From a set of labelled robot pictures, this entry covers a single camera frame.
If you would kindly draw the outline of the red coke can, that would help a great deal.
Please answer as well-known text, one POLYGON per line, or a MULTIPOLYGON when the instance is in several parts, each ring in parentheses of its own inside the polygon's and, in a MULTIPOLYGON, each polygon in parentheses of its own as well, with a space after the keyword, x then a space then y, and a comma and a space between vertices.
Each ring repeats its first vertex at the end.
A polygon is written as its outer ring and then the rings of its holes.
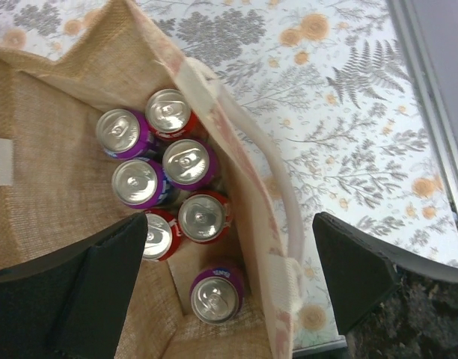
POLYGON ((165 261, 177 251, 183 240, 178 221, 163 209, 149 209, 144 214, 147 219, 147 238, 142 258, 165 261))
POLYGON ((198 125, 191 106, 176 89, 155 92, 147 101, 145 117, 154 135, 166 141, 187 137, 198 125))
POLYGON ((201 190, 183 201, 177 220, 185 237, 206 245, 228 234, 233 214, 227 197, 217 191, 201 190))

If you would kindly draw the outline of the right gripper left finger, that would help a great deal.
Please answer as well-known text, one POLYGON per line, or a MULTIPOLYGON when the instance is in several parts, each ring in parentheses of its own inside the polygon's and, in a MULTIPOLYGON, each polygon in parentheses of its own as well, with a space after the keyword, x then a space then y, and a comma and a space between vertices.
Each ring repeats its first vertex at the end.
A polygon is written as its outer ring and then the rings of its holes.
POLYGON ((114 358, 146 238, 138 213, 0 270, 0 358, 114 358))

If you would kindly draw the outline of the brown jute canvas bag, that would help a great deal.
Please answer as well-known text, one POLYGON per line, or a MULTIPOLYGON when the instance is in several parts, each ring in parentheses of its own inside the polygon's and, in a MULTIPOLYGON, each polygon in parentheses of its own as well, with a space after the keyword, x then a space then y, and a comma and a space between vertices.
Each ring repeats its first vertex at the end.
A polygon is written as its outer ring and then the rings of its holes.
POLYGON ((112 192, 117 162, 96 122, 113 108, 142 110, 172 86, 222 161, 237 234, 188 242, 167 262, 141 258, 114 358, 291 358, 304 229, 280 151, 217 75, 133 1, 110 1, 60 61, 0 46, 0 270, 138 214, 112 192), (189 291, 220 260, 240 268, 244 302, 229 322, 209 325, 189 291))

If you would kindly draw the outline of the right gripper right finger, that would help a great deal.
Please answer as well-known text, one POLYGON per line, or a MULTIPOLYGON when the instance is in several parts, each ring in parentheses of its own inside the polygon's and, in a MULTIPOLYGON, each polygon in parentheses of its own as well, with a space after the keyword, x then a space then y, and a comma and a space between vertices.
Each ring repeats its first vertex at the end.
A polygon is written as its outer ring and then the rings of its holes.
POLYGON ((458 358, 458 268, 321 212, 312 224, 351 358, 458 358))

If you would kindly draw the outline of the floral patterned tablecloth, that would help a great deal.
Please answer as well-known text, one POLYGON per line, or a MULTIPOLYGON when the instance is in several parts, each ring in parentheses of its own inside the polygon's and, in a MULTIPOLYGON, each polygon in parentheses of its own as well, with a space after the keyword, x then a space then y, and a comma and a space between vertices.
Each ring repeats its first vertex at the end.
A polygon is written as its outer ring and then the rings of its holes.
POLYGON ((458 221, 386 1, 141 1, 281 150, 305 220, 327 211, 458 267, 458 221))

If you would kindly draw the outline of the red coke can front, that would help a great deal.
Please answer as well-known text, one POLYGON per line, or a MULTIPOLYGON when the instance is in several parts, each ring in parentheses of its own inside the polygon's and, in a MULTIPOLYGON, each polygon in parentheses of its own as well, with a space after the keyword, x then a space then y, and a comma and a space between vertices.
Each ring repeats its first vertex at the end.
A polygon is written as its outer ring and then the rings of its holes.
POLYGON ((227 197, 217 191, 201 190, 183 201, 177 220, 185 237, 206 245, 228 234, 233 214, 227 197))

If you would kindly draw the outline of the purple fanta can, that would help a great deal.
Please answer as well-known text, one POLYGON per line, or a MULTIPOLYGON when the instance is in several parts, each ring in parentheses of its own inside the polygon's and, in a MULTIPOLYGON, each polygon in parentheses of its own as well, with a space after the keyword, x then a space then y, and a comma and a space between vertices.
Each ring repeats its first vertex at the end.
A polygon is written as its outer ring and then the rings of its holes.
POLYGON ((117 198, 133 209, 167 203, 176 191, 160 163, 142 157, 127 160, 114 170, 112 188, 117 198))
POLYGON ((104 113, 97 121, 96 137, 105 153, 114 159, 153 157, 159 151, 146 117, 132 109, 116 108, 104 113))
POLYGON ((209 325, 222 325, 241 311, 245 295, 242 272, 234 262, 210 263, 193 280, 189 303, 194 314, 209 325))
POLYGON ((163 153, 162 167, 171 184, 186 191, 203 188, 219 175, 214 150, 198 139, 172 143, 163 153))

